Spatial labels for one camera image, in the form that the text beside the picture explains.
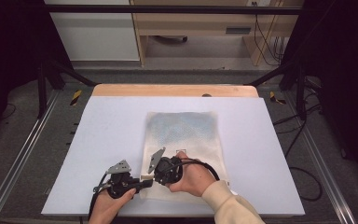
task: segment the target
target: sleeve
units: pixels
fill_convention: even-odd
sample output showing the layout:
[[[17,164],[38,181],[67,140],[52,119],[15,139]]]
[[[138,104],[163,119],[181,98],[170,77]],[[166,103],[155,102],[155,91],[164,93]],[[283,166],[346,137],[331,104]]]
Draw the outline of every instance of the sleeve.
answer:
[[[202,199],[213,209],[216,224],[264,223],[252,205],[241,196],[234,195],[223,180],[209,186]]]

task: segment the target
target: white board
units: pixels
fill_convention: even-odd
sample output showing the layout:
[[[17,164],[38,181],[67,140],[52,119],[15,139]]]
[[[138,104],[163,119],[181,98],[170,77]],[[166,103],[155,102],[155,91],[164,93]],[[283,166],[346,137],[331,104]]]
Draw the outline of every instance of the white board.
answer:
[[[125,159],[139,176],[148,112],[217,113],[223,160],[230,187],[261,216],[300,216],[304,209],[261,98],[92,96],[74,141],[42,211],[52,216],[84,216],[92,189],[104,172]],[[124,217],[211,217],[207,205],[141,200],[119,212]]]

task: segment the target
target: floor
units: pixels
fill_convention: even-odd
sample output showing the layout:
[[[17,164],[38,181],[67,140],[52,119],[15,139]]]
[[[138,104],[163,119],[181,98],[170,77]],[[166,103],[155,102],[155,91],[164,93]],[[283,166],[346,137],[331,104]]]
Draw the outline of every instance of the floor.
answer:
[[[274,62],[270,56],[266,57],[269,63]],[[186,43],[175,39],[151,38],[144,67],[134,63],[122,63],[112,68],[110,63],[103,64],[103,68],[99,70],[89,64],[80,64],[77,69],[85,77],[103,83],[240,85],[265,75],[274,67],[275,65],[266,63],[253,66],[240,37],[190,36]],[[0,207],[0,223],[79,222],[78,217],[40,215],[92,92],[92,88],[79,84],[70,77],[64,77],[67,81],[64,90],[48,91],[49,96],[57,97],[57,103],[48,116],[47,124],[35,136],[32,151],[27,154],[21,172],[15,176],[16,181],[8,189],[10,193],[3,198],[5,203]],[[280,91],[277,88],[279,80],[279,77],[273,78],[258,88],[260,97],[265,99],[272,121],[295,113],[291,103],[294,101],[294,92]],[[8,97],[9,105],[0,122],[0,188],[6,187],[1,185],[7,183],[7,174],[11,174],[10,168],[21,149],[28,147],[24,143],[37,122],[36,84],[30,82],[18,87]],[[82,90],[82,95],[77,104],[72,106],[70,102],[74,92],[79,89]],[[285,100],[286,104],[282,104],[282,101],[271,101],[272,91],[276,99]],[[319,103],[311,90],[306,90],[306,95],[309,96],[307,108]],[[358,165],[355,161],[341,158],[339,145],[324,119],[323,111],[319,107],[315,108],[317,109],[308,115],[307,124],[287,157],[289,166],[302,168],[312,174],[306,175],[297,169],[292,170],[299,194],[305,198],[302,203],[306,215],[290,218],[264,217],[267,223],[358,223]],[[301,123],[300,120],[291,119],[276,125],[283,152],[293,143]],[[318,164],[313,155],[315,151],[323,158],[332,178],[326,178],[320,172],[321,164]],[[319,193],[318,184],[313,177],[323,184],[323,194],[315,202],[307,200],[317,197]],[[339,213],[342,211],[340,209],[345,208],[349,209],[348,216]],[[342,218],[354,218],[355,221]]]

